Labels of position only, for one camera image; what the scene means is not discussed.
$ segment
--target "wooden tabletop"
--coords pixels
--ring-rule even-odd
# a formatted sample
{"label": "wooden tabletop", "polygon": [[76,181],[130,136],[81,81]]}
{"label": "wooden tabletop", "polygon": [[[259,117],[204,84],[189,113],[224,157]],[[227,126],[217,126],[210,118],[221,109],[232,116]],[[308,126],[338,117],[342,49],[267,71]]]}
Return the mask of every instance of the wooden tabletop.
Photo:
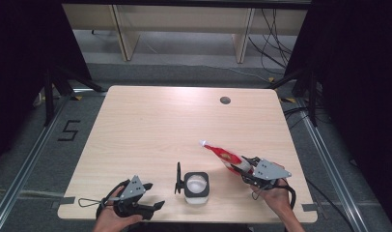
{"label": "wooden tabletop", "polygon": [[[221,98],[230,103],[224,104]],[[254,200],[240,176],[230,172],[199,140],[248,158],[260,157],[285,166],[297,199],[294,212],[301,222],[314,222],[317,212],[273,90],[113,86],[98,114],[73,173],[60,218],[94,219],[97,206],[81,208],[77,200],[100,200],[121,181],[138,175],[153,183],[140,204],[165,200],[152,221],[279,222],[264,200]],[[204,171],[210,178],[209,200],[189,205],[183,192],[174,193],[177,163],[182,176]]]}

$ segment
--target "floor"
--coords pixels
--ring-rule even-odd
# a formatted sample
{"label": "floor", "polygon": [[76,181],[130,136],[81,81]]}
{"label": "floor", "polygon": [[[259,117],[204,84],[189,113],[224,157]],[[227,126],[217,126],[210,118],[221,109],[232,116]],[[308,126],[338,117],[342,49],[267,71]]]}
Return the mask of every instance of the floor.
{"label": "floor", "polygon": [[[233,42],[231,35],[222,34],[195,34],[195,33],[168,33],[168,32],[153,32],[141,34],[138,45],[135,48],[134,55],[129,62],[122,60],[122,54],[118,46],[118,41],[114,32],[110,31],[74,31],[75,37],[83,51],[85,61],[88,64],[103,64],[103,65],[121,65],[121,66],[147,66],[147,65],[161,65],[161,66],[181,66],[181,67],[208,67],[218,70],[229,70],[232,72],[239,72],[240,69],[248,71],[249,69],[269,69],[271,72],[281,73],[283,70],[280,65],[272,62],[268,58],[263,58],[256,48],[249,44],[246,50],[244,62],[238,64],[234,55]],[[296,37],[284,36],[279,37],[279,41],[287,48],[293,49]],[[251,36],[251,40],[258,46],[263,47],[266,43],[261,35]],[[275,59],[278,63],[284,64],[280,51],[275,48],[267,46],[266,53]],[[244,72],[245,75],[255,75],[254,73]],[[284,91],[280,96],[287,98],[290,92]],[[100,102],[103,98],[86,98],[84,101]],[[296,103],[287,104],[282,103],[283,109],[287,110],[296,107]],[[73,102],[69,103],[64,111],[66,115],[72,115],[77,110],[73,108]],[[95,121],[95,115],[91,115],[90,122]],[[9,163],[7,165],[0,165],[0,199],[5,193],[5,189],[15,179],[18,169],[24,162],[24,157],[27,156],[30,150],[33,149],[33,141],[38,139],[41,130],[36,125],[43,120],[43,110],[36,111],[30,115],[30,123],[24,126],[24,131],[27,133],[18,135],[18,143],[20,146],[14,147],[11,151],[11,157],[4,156],[1,163]],[[354,231],[392,231],[392,226],[388,221],[384,211],[379,203],[374,198],[374,194],[369,190],[362,174],[356,167],[349,163],[350,154],[346,150],[345,145],[340,140],[338,132],[334,129],[328,116],[325,112],[319,112],[318,120],[320,120],[318,131],[322,134],[323,142],[326,144],[327,149],[336,161],[341,177],[347,183],[346,188],[350,195],[355,199],[355,204],[362,212],[363,223],[365,228],[355,228]],[[295,114],[288,119],[288,124],[291,128],[292,138],[296,146],[297,153],[299,154],[300,161],[302,162],[304,174],[313,178],[315,186],[323,190],[323,194],[329,196],[331,202],[327,202],[325,198],[315,188],[310,187],[314,196],[315,202],[320,206],[319,220],[314,225],[306,225],[309,231],[350,231],[344,220],[332,204],[336,205],[342,212],[344,212],[345,204],[342,202],[340,196],[337,195],[336,188],[334,187],[331,176],[325,171],[325,164],[318,155],[320,151],[314,146],[313,138],[309,135],[308,120],[305,115]],[[55,147],[54,150],[61,150],[61,147]],[[42,161],[54,162],[42,156]],[[63,163],[78,161],[78,156],[67,157],[66,159],[59,159]],[[44,175],[44,180],[47,186],[52,185],[53,188],[39,188],[39,181],[30,182],[26,185],[25,189],[21,192],[15,206],[12,206],[12,211],[7,218],[7,224],[2,227],[2,231],[21,230],[24,231],[64,231],[71,228],[73,231],[87,230],[92,227],[91,221],[74,222],[74,221],[59,221],[55,217],[55,206],[53,205],[52,197],[61,197],[61,189],[65,187],[55,187],[55,180],[58,178],[56,175],[70,175],[71,173],[61,173],[61,166],[52,164],[50,168],[56,169],[53,173],[45,174],[47,172],[47,165],[36,165],[30,175],[31,179],[39,180],[39,176]],[[32,209],[30,212],[24,212],[22,209]],[[49,214],[46,217],[29,217],[33,221],[22,221],[20,218],[25,214],[36,214],[33,212],[45,212],[49,209]],[[46,230],[44,226],[50,224],[55,225],[55,229]],[[254,231],[282,231],[283,227],[277,225],[251,225]]]}

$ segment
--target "gray carpet floor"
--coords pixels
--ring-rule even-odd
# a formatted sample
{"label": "gray carpet floor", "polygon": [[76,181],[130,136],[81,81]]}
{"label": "gray carpet floor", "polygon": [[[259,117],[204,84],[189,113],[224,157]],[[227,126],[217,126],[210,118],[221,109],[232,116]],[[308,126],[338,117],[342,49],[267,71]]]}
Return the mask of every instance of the gray carpet floor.
{"label": "gray carpet floor", "polygon": [[[269,77],[281,78],[263,69],[234,68],[221,70],[210,67],[99,65],[89,64],[94,82],[108,88],[122,85],[201,86],[229,88],[264,88]],[[84,87],[77,82],[74,88]],[[277,90],[280,98],[289,98],[294,82]],[[57,217],[57,203],[67,189],[73,170],[96,120],[104,96],[85,95],[80,101],[69,101],[59,121],[43,148],[26,185],[9,214],[2,231],[91,231],[94,222],[62,220]],[[283,110],[297,107],[293,102],[282,102]],[[384,211],[356,166],[350,164],[351,156],[341,141],[326,112],[317,111],[319,130],[336,165],[344,177],[370,231],[392,231]],[[342,211],[342,205],[325,171],[316,147],[303,123],[303,116],[296,113],[288,118],[291,134],[305,176],[314,183]],[[78,120],[69,129],[78,133],[73,141],[59,141],[70,134],[63,133],[68,120]],[[44,122],[44,105],[31,111],[17,135],[10,151],[0,159],[0,199],[37,140]],[[310,187],[314,201],[319,199],[325,210],[317,222],[305,224],[307,231],[350,231],[337,211],[314,188]],[[281,224],[251,225],[254,231],[283,231]]]}

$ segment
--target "table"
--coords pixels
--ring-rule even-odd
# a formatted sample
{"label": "table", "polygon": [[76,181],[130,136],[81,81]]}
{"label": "table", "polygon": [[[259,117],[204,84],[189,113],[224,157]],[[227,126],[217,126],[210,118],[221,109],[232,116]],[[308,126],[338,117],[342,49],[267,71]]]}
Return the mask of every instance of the table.
{"label": "table", "polygon": [[[222,97],[230,98],[224,104]],[[273,90],[113,86],[103,102],[65,197],[60,218],[94,219],[97,207],[81,208],[79,198],[100,200],[125,179],[138,175],[153,183],[141,204],[165,200],[152,221],[279,222],[264,200],[225,168],[199,140],[238,155],[261,157],[283,164],[297,200],[294,212],[301,222],[314,222],[317,212],[303,212],[313,204],[284,115]],[[188,205],[175,194],[177,162],[186,172],[205,171],[210,196],[204,205]]]}

